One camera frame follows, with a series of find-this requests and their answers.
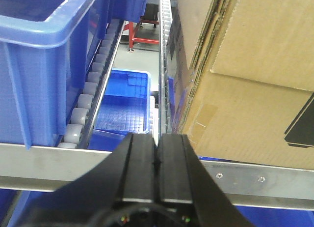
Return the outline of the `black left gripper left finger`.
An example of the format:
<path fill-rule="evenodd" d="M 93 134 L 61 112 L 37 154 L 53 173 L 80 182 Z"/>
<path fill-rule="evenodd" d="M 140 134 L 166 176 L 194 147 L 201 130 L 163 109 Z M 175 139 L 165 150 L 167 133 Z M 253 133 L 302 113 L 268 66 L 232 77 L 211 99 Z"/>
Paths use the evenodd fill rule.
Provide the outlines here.
<path fill-rule="evenodd" d="M 93 169 L 28 204 L 22 227 L 152 227 L 155 144 L 128 134 Z"/>

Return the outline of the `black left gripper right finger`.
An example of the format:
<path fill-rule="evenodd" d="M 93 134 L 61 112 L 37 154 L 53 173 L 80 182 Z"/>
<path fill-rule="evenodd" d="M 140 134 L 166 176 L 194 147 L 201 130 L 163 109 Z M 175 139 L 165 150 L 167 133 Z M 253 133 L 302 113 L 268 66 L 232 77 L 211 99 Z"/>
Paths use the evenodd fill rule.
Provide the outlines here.
<path fill-rule="evenodd" d="M 187 135 L 163 134 L 158 144 L 160 201 L 187 227 L 251 227 L 215 183 Z"/>

